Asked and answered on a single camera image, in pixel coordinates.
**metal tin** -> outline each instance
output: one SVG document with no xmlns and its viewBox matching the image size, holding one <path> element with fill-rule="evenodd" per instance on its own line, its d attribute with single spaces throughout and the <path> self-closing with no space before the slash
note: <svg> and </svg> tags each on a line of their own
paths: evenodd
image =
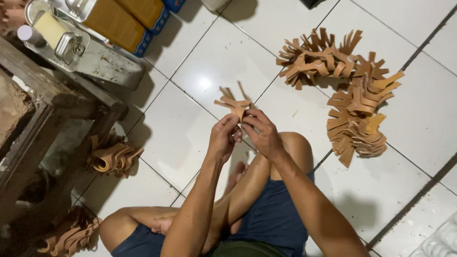
<svg viewBox="0 0 457 257">
<path fill-rule="evenodd" d="M 71 20 L 56 19 L 68 32 L 61 37 L 55 51 L 48 44 L 37 48 L 25 42 L 27 48 L 68 72 L 79 72 L 96 81 L 131 90 L 138 87 L 145 73 L 142 65 L 96 41 Z"/>
<path fill-rule="evenodd" d="M 57 9 L 45 0 L 30 0 L 25 7 L 27 23 L 31 26 L 40 11 L 47 11 L 53 15 L 57 14 Z"/>
<path fill-rule="evenodd" d="M 77 22 L 84 22 L 89 17 L 97 0 L 46 0 L 55 8 L 69 15 Z"/>
</svg>

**person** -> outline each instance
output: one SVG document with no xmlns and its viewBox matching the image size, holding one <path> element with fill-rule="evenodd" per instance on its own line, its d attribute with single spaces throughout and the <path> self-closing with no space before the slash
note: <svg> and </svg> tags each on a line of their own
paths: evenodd
<svg viewBox="0 0 457 257">
<path fill-rule="evenodd" d="M 241 142 L 239 117 L 211 130 L 207 155 L 180 209 L 122 208 L 100 225 L 114 257 L 298 257 L 308 233 L 328 257 L 368 257 L 357 233 L 313 182 L 313 155 L 300 134 L 278 133 L 250 109 L 241 128 L 258 150 L 238 164 L 223 197 L 214 202 L 222 166 Z"/>
</svg>

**tan leather piece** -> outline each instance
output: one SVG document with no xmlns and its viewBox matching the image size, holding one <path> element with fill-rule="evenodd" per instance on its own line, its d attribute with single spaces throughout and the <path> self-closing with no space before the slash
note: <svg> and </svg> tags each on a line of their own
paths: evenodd
<svg viewBox="0 0 457 257">
<path fill-rule="evenodd" d="M 384 59 L 382 59 L 378 62 L 375 62 L 375 58 L 376 58 L 375 52 L 369 53 L 368 61 L 365 60 L 361 55 L 358 55 L 357 58 L 358 58 L 360 64 L 356 64 L 356 71 L 354 72 L 352 77 L 360 77 L 360 76 L 363 76 L 366 72 L 369 73 L 371 63 L 373 63 L 374 67 L 375 67 L 374 73 L 372 75 L 372 77 L 374 79 L 384 80 L 385 78 L 383 75 L 389 73 L 389 69 L 381 69 L 381 66 L 385 63 Z"/>
<path fill-rule="evenodd" d="M 343 54 L 352 54 L 352 51 L 354 51 L 354 48 L 362 39 L 362 37 L 360 36 L 362 35 L 362 32 L 363 31 L 361 30 L 357 30 L 354 34 L 354 37 L 352 37 L 352 34 L 354 33 L 354 30 L 352 30 L 349 34 L 344 36 L 343 44 L 341 45 L 340 43 L 340 50 Z"/>
<path fill-rule="evenodd" d="M 118 136 L 115 129 L 105 135 L 100 142 L 96 135 L 91 141 L 92 154 L 87 159 L 87 169 L 93 168 L 115 177 L 128 178 L 134 158 L 144 151 L 143 148 L 135 148 L 126 143 L 125 137 Z"/>
<path fill-rule="evenodd" d="M 243 94 L 243 97 L 244 97 L 243 101 L 236 101 L 235 97 L 233 96 L 232 92 L 230 91 L 230 89 L 228 87 L 226 87 L 226 88 L 219 87 L 220 91 L 223 93 L 223 97 L 221 97 L 221 102 L 218 100 L 214 100 L 214 104 L 230 108 L 230 110 L 232 111 L 233 114 L 238 115 L 239 122 L 241 123 L 246 109 L 254 108 L 254 104 L 252 103 L 252 101 L 249 99 L 249 97 L 244 92 L 243 87 L 241 86 L 241 82 L 239 82 L 239 81 L 238 81 L 238 86 L 241 90 L 241 93 Z"/>
<path fill-rule="evenodd" d="M 301 36 L 303 44 L 295 38 L 286 40 L 276 64 L 285 67 L 279 74 L 286 76 L 285 84 L 302 90 L 304 85 L 316 85 L 319 77 L 334 77 L 350 80 L 334 93 L 327 105 L 334 106 L 327 120 L 327 136 L 332 142 L 332 150 L 340 162 L 349 167 L 352 156 L 357 151 L 361 156 L 374 157 L 386 149 L 387 138 L 379 132 L 379 125 L 385 119 L 377 114 L 380 105 L 393 97 L 392 91 L 401 84 L 396 82 L 404 76 L 400 71 L 385 78 L 388 69 L 382 68 L 383 59 L 376 62 L 376 53 L 370 52 L 368 59 L 353 55 L 362 31 L 351 31 L 336 47 L 335 36 L 327 34 L 325 28 L 312 30 L 310 39 Z M 219 102 L 225 107 L 234 108 L 234 102 Z"/>
<path fill-rule="evenodd" d="M 375 87 L 384 89 L 384 88 L 386 88 L 388 85 L 394 83 L 396 80 L 398 80 L 399 78 L 401 78 L 401 77 L 403 77 L 403 76 L 404 76 L 403 71 L 399 71 L 399 72 L 397 72 L 396 74 L 394 74 L 393 76 L 389 77 L 388 79 L 384 79 L 384 80 L 375 80 L 375 81 L 373 81 L 373 85 L 374 85 Z"/>
<path fill-rule="evenodd" d="M 83 249 L 91 249 L 90 237 L 99 227 L 102 219 L 91 218 L 83 207 L 74 206 L 55 229 L 43 236 L 47 246 L 37 249 L 50 256 L 72 256 Z"/>
</svg>

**leg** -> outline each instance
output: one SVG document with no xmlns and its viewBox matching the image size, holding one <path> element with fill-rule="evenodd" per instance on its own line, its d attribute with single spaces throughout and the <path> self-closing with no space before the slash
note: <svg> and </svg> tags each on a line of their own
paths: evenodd
<svg viewBox="0 0 457 257">
<path fill-rule="evenodd" d="M 228 179 L 224 195 L 215 202 L 215 205 L 228 195 L 246 170 L 247 167 L 243 162 L 236 166 Z M 170 207 L 126 207 L 119 209 L 102 222 L 100 237 L 108 251 L 112 252 L 137 229 L 139 224 L 150 228 L 153 233 L 166 235 L 178 210 L 179 208 Z"/>
<path fill-rule="evenodd" d="M 279 136 L 287 153 L 290 154 L 294 162 L 300 169 L 308 174 L 314 168 L 313 152 L 311 145 L 305 137 L 295 132 L 281 132 Z M 278 170 L 275 167 L 271 168 L 271 179 L 282 180 Z"/>
<path fill-rule="evenodd" d="M 139 224 L 151 228 L 158 219 L 175 216 L 178 208 L 127 207 L 109 215 L 100 225 L 100 238 L 109 252 L 124 242 Z"/>
<path fill-rule="evenodd" d="M 313 156 L 308 141 L 297 133 L 280 135 L 300 169 L 305 173 L 312 171 Z M 228 239 L 263 241 L 277 246 L 287 256 L 301 256 L 308 234 L 276 168 L 271 168 L 271 178 L 243 217 L 238 233 Z"/>
<path fill-rule="evenodd" d="M 284 148 L 300 169 L 305 173 L 312 171 L 313 154 L 309 142 L 295 132 L 282 132 L 279 135 L 282 138 Z M 232 226 L 248 212 L 264 190 L 269 176 L 272 180 L 282 180 L 277 169 L 264 156 L 258 154 L 249 166 L 246 175 L 214 207 L 213 219 L 203 252 L 209 251 L 219 241 L 223 228 Z"/>
</svg>

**floor tile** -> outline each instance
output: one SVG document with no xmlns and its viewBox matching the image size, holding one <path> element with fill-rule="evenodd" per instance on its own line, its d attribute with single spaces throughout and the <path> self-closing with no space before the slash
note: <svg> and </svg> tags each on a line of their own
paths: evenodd
<svg viewBox="0 0 457 257">
<path fill-rule="evenodd" d="M 388 143 L 434 176 L 457 152 L 457 77 L 420 53 L 381 109 Z"/>
<path fill-rule="evenodd" d="M 242 161 L 249 164 L 252 162 L 255 155 L 256 152 L 245 142 L 235 145 L 232 156 L 222 168 L 221 175 L 219 176 L 216 195 L 214 198 L 215 201 L 219 200 L 224 194 L 225 188 L 227 187 L 227 182 L 229 181 L 229 175 L 233 172 L 233 169 L 236 167 L 238 162 Z M 196 178 L 197 177 L 193 178 L 192 182 L 184 189 L 182 192 L 184 196 L 187 197 L 189 195 L 191 189 L 194 187 Z"/>
<path fill-rule="evenodd" d="M 297 91 L 277 77 L 256 103 L 276 125 L 279 132 L 302 134 L 311 144 L 314 164 L 322 160 L 332 145 L 327 137 L 327 119 L 331 106 L 329 98 L 313 86 Z"/>
<path fill-rule="evenodd" d="M 354 0 L 416 46 L 420 46 L 457 4 L 456 0 Z"/>
<path fill-rule="evenodd" d="M 176 201 L 171 205 L 171 207 L 181 208 L 181 206 L 185 200 L 186 200 L 186 198 L 182 194 L 180 194 L 178 199 L 176 199 Z"/>
<path fill-rule="evenodd" d="M 362 39 L 353 54 L 368 59 L 369 52 L 376 52 L 376 61 L 384 59 L 386 63 L 382 67 L 390 70 L 386 77 L 397 73 L 417 49 L 350 0 L 341 0 L 319 27 L 327 28 L 328 34 L 334 34 L 337 45 L 351 30 L 362 30 Z M 329 97 L 335 92 L 331 86 L 320 86 L 324 87 L 322 90 Z"/>
<path fill-rule="evenodd" d="M 444 176 L 441 183 L 449 190 L 457 194 L 457 165 L 455 165 L 449 173 Z"/>
<path fill-rule="evenodd" d="M 170 206 L 179 193 L 141 159 L 128 179 L 98 176 L 80 198 L 104 219 L 122 207 Z"/>
<path fill-rule="evenodd" d="M 441 184 L 434 186 L 379 242 L 381 256 L 409 256 L 457 211 L 457 196 Z"/>
<path fill-rule="evenodd" d="M 457 41 L 457 15 L 453 15 L 446 25 L 432 38 L 430 43 L 424 48 L 435 60 L 440 62 L 446 68 L 457 74 L 457 50 L 455 42 Z"/>
<path fill-rule="evenodd" d="M 215 105 L 222 96 L 219 87 L 229 87 L 236 100 L 243 100 L 237 81 L 255 102 L 282 67 L 275 56 L 219 17 L 178 69 L 172 80 L 218 119 L 230 111 Z"/>
<path fill-rule="evenodd" d="M 375 253 L 374 251 L 369 252 L 371 257 L 381 257 L 379 254 Z"/>
<path fill-rule="evenodd" d="M 346 169 L 331 154 L 317 169 L 315 181 L 358 235 L 369 242 L 430 178 L 389 146 L 380 157 L 356 155 Z"/>
<path fill-rule="evenodd" d="M 182 191 L 200 170 L 216 122 L 169 82 L 128 138 L 134 145 L 144 147 L 141 158 L 145 162 Z"/>
<path fill-rule="evenodd" d="M 217 17 L 200 0 L 187 0 L 178 14 L 170 15 L 163 31 L 153 37 L 144 59 L 171 78 Z"/>
<path fill-rule="evenodd" d="M 285 38 L 309 35 L 337 2 L 326 0 L 309 10 L 296 0 L 232 0 L 222 15 L 278 55 Z"/>
<path fill-rule="evenodd" d="M 135 91 L 118 86 L 105 85 L 105 88 L 109 92 L 124 101 L 128 106 L 127 116 L 123 121 L 120 121 L 120 124 L 126 133 L 133 128 L 143 112 L 146 111 L 159 94 L 160 90 L 162 90 L 168 82 L 168 79 L 156 68 L 149 65 L 146 70 L 146 73 Z"/>
</svg>

